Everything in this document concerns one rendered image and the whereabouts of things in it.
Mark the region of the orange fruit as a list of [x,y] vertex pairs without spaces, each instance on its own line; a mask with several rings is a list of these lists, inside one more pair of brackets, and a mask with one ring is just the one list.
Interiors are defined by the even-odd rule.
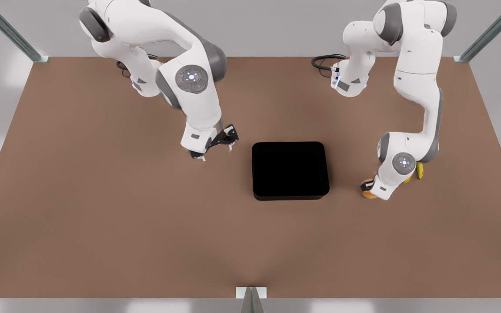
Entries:
[[376,195],[372,194],[372,191],[370,190],[369,192],[362,192],[362,195],[368,199],[376,199],[378,198]]

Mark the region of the yellow banana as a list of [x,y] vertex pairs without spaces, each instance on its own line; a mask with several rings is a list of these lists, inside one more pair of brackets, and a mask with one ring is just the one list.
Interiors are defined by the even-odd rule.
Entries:
[[[416,169],[415,169],[415,176],[417,177],[418,180],[421,180],[424,175],[424,166],[423,163],[421,162],[416,162]],[[411,178],[413,177],[413,174],[409,176],[406,180],[402,182],[402,184],[410,182]]]

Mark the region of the black square tray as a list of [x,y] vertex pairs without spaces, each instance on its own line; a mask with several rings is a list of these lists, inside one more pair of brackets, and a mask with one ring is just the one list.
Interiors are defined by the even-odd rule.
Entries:
[[318,200],[330,190],[324,145],[271,141],[252,146],[253,196],[260,201]]

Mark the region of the silver frame post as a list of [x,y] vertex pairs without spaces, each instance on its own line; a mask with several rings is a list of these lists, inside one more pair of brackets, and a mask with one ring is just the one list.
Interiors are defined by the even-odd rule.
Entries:
[[50,57],[43,56],[0,14],[0,32],[6,36],[32,62],[48,62]]
[[461,55],[453,56],[453,61],[470,62],[499,33],[501,33],[501,15]]
[[243,300],[241,313],[264,313],[261,300],[267,298],[267,288],[236,287],[235,298]]

